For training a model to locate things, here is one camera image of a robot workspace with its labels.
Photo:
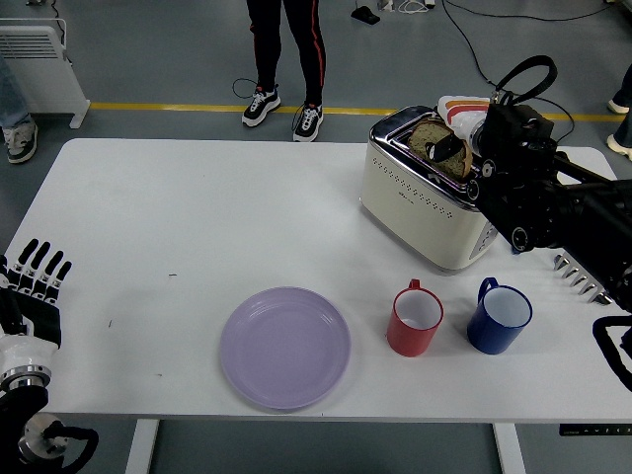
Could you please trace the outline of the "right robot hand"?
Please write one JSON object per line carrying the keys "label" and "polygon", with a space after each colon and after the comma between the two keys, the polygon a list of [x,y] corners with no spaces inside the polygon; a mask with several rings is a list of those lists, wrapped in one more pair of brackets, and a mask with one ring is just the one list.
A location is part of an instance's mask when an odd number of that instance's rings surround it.
{"label": "right robot hand", "polygon": [[465,147],[474,155],[480,156],[480,140],[490,104],[488,98],[441,97],[437,102],[436,111],[449,132],[436,143],[426,143],[430,159],[436,163],[445,161]]}

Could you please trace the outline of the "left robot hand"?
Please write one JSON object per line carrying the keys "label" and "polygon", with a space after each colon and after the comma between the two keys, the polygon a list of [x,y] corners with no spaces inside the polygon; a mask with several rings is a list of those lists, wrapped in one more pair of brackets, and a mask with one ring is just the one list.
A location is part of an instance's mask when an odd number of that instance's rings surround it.
{"label": "left robot hand", "polygon": [[57,299],[72,268],[64,253],[32,239],[17,260],[1,257],[1,376],[50,373],[61,346]]}

